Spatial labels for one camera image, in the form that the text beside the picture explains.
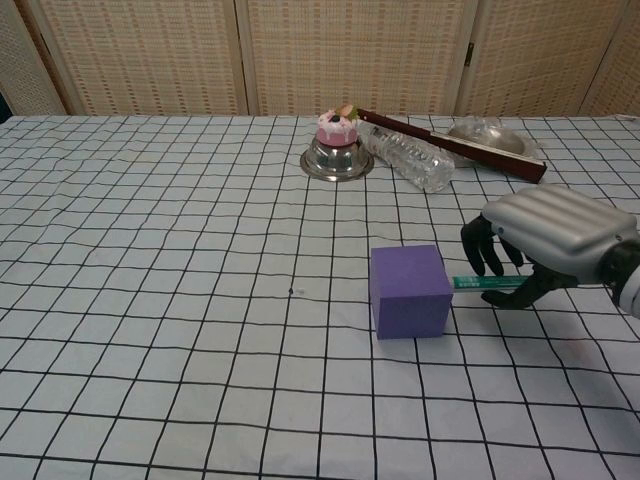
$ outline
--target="robotic hand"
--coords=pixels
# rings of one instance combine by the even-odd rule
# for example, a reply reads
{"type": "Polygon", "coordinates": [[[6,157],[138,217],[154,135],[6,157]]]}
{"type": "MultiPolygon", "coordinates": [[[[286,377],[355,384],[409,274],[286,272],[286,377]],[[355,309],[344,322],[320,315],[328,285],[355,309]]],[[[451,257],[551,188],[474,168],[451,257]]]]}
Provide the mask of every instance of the robotic hand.
{"type": "Polygon", "coordinates": [[[485,273],[484,262],[504,274],[494,235],[516,266],[524,253],[533,275],[511,294],[484,292],[488,303],[525,308],[556,288],[604,283],[616,305],[640,318],[640,235],[633,215],[554,185],[505,195],[462,228],[464,251],[478,275],[485,273]]]}

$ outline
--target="plastic water bottle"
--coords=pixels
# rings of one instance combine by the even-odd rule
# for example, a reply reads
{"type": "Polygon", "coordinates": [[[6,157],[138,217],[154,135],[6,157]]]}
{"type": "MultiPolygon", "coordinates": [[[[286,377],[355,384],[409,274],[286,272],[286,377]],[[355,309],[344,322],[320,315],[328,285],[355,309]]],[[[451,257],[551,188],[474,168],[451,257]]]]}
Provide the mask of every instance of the plastic water bottle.
{"type": "Polygon", "coordinates": [[[358,133],[364,146],[418,188],[427,193],[445,188],[455,168],[448,152],[413,137],[359,122],[358,133]]]}

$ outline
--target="wicker panel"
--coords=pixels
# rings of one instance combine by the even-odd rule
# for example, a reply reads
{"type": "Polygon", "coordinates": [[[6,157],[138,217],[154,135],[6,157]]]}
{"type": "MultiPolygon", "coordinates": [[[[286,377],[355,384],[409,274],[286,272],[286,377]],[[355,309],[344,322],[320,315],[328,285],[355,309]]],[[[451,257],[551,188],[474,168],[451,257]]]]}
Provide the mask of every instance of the wicker panel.
{"type": "Polygon", "coordinates": [[[621,0],[484,3],[456,113],[571,115],[610,40],[621,0]]]}
{"type": "Polygon", "coordinates": [[[640,115],[640,1],[632,0],[582,113],[640,115]]]}
{"type": "Polygon", "coordinates": [[[65,113],[18,9],[0,1],[0,90],[16,115],[65,113]]]}
{"type": "Polygon", "coordinates": [[[472,3],[248,0],[260,113],[312,114],[347,101],[451,113],[446,94],[472,3]]]}
{"type": "Polygon", "coordinates": [[[51,78],[51,82],[53,83],[53,86],[55,87],[56,92],[60,97],[60,101],[62,102],[64,109],[68,113],[73,113],[73,109],[71,108],[71,105],[69,104],[66,98],[67,92],[64,88],[64,85],[62,84],[61,79],[58,76],[58,71],[56,70],[53,59],[51,58],[51,55],[49,55],[49,52],[47,51],[47,46],[44,43],[44,39],[40,35],[40,31],[38,30],[38,25],[35,19],[33,18],[31,8],[29,8],[29,0],[13,0],[13,1],[16,4],[16,7],[18,7],[18,11],[20,12],[22,21],[24,22],[24,25],[27,27],[27,30],[29,31],[29,35],[31,35],[31,40],[33,41],[33,44],[35,45],[36,50],[38,51],[40,60],[42,60],[42,63],[47,69],[49,78],[51,78]]]}
{"type": "Polygon", "coordinates": [[[40,4],[87,113],[246,111],[244,87],[234,83],[235,22],[226,22],[224,0],[40,4]]]}

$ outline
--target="robot finger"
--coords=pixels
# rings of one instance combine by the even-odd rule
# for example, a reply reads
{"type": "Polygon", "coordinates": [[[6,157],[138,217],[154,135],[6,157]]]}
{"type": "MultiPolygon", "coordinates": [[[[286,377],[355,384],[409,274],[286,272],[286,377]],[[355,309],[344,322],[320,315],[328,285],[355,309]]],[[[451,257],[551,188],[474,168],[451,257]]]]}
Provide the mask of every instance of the robot finger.
{"type": "Polygon", "coordinates": [[[504,268],[502,267],[502,263],[500,263],[500,259],[498,255],[496,255],[496,251],[493,248],[493,238],[485,237],[480,240],[480,252],[484,257],[484,260],[489,265],[491,271],[497,276],[501,277],[504,275],[504,268]]]}
{"type": "Polygon", "coordinates": [[[473,219],[471,222],[462,227],[460,232],[462,238],[462,247],[467,259],[471,264],[471,268],[480,276],[484,275],[485,267],[480,250],[487,249],[486,244],[481,248],[483,242],[488,240],[492,242],[493,232],[491,231],[491,222],[483,216],[473,219]]]}
{"type": "Polygon", "coordinates": [[[522,253],[520,252],[520,250],[518,250],[503,238],[500,239],[500,243],[502,244],[502,248],[504,248],[504,251],[509,257],[509,260],[511,260],[516,267],[521,267],[522,265],[524,265],[524,260],[522,259],[522,253]]]}
{"type": "Polygon", "coordinates": [[[498,308],[521,309],[531,306],[533,302],[542,298],[551,290],[577,286],[578,280],[576,277],[565,275],[534,263],[533,275],[527,278],[515,291],[507,294],[488,290],[482,294],[482,299],[498,308]]]}

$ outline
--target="cube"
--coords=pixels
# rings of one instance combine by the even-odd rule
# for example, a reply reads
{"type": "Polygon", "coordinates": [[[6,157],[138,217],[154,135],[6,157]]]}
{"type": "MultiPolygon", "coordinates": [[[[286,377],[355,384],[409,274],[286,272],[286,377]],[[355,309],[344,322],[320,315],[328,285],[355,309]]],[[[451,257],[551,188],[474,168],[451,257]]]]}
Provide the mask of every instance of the cube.
{"type": "Polygon", "coordinates": [[[435,245],[372,248],[369,291],[378,339],[442,335],[453,287],[435,245]]]}

